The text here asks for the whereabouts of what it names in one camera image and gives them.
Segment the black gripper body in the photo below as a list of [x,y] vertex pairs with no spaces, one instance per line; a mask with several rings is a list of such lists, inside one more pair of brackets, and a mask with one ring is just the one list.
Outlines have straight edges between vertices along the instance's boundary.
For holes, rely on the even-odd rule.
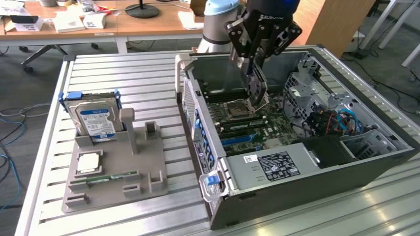
[[272,21],[291,24],[299,3],[300,0],[248,0],[244,22],[254,24],[259,21]]

